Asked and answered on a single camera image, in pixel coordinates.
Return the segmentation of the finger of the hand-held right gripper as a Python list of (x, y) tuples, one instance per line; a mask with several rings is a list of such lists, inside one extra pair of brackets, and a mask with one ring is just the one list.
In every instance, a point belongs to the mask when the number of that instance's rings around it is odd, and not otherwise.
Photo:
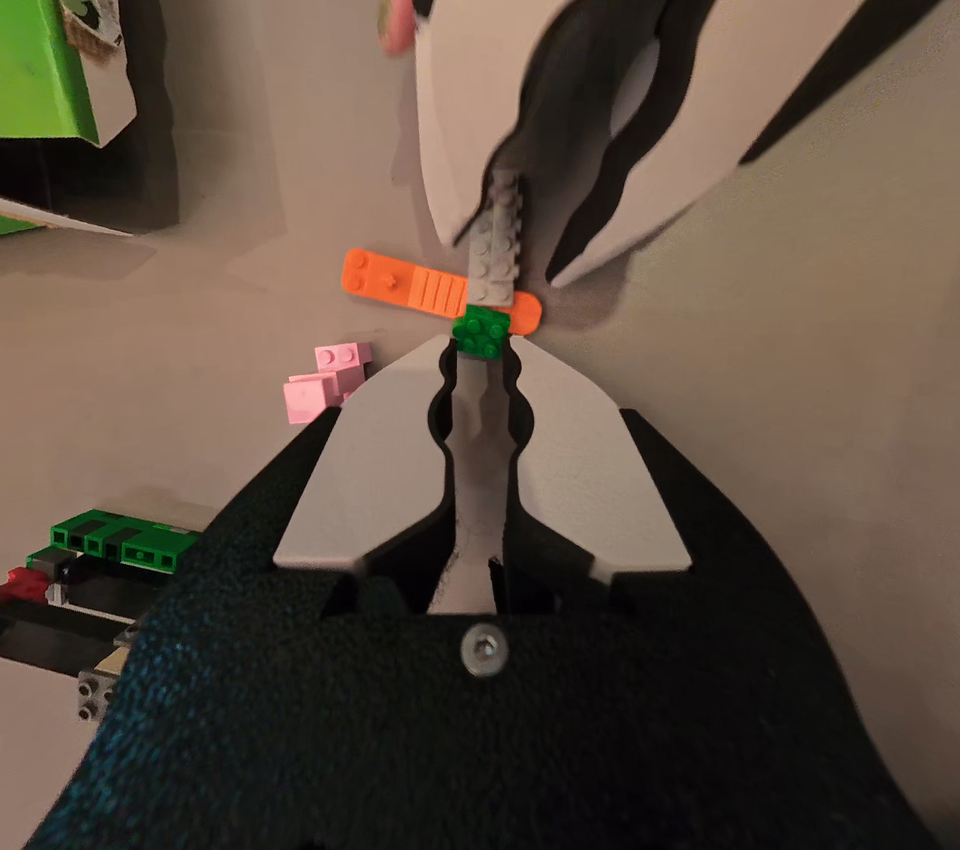
[(564, 288), (721, 183), (866, 0), (671, 0), (654, 81), (606, 151), (546, 280)]
[(453, 247), (481, 208), (491, 162), (520, 119), (524, 76), (574, 0), (432, 0), (414, 73), (421, 176), (438, 241)]

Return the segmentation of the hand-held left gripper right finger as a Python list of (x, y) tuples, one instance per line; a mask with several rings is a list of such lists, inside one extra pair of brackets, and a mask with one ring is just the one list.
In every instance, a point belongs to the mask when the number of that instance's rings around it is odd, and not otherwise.
[(503, 353), (514, 443), (503, 559), (508, 590), (607, 592), (618, 576), (692, 559), (618, 404), (530, 340)]

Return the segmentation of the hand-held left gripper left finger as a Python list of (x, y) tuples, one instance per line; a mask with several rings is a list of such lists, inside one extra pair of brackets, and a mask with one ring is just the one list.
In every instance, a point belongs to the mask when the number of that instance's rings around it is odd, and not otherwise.
[(455, 342), (436, 336), (377, 373), (339, 412), (273, 562), (383, 576), (431, 599), (456, 542)]

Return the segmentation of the green square toy brick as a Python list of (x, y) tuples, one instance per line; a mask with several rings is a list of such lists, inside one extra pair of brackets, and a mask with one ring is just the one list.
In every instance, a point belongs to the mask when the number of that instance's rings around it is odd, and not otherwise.
[(511, 316), (495, 308), (468, 304), (452, 324), (451, 335), (459, 353), (484, 360), (499, 360), (511, 334)]

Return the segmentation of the grey toy brick plate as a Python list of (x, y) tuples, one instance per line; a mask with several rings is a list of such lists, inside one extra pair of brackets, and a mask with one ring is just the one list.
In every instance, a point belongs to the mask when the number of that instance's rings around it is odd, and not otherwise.
[(509, 308), (520, 276), (522, 178), (494, 169), (480, 213), (468, 232), (468, 305)]

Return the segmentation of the pink toy brick pig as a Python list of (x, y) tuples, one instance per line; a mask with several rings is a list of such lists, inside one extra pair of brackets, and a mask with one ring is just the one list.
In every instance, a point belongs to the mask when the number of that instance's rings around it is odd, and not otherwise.
[(342, 406), (367, 380), (370, 347), (368, 342), (318, 347), (317, 370), (290, 376), (283, 386), (288, 422), (309, 424), (324, 411)]

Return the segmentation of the orange brick separator tool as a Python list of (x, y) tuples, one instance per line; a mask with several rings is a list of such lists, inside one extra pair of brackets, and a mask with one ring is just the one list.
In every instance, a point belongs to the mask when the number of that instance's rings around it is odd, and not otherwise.
[(358, 248), (342, 268), (342, 289), (354, 296), (450, 320), (466, 312), (465, 277)]

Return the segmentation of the green grey black brick build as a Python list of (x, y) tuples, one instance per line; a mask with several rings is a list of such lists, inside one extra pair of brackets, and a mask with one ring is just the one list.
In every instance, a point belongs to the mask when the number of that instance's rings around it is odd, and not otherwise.
[(202, 532), (91, 509), (1, 587), (2, 659), (70, 677), (78, 719), (102, 722), (144, 619)]

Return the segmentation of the green cardboard box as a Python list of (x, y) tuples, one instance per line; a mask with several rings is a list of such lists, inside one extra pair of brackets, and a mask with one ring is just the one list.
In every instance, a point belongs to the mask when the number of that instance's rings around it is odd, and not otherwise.
[(138, 231), (120, 0), (1, 0), (2, 234)]

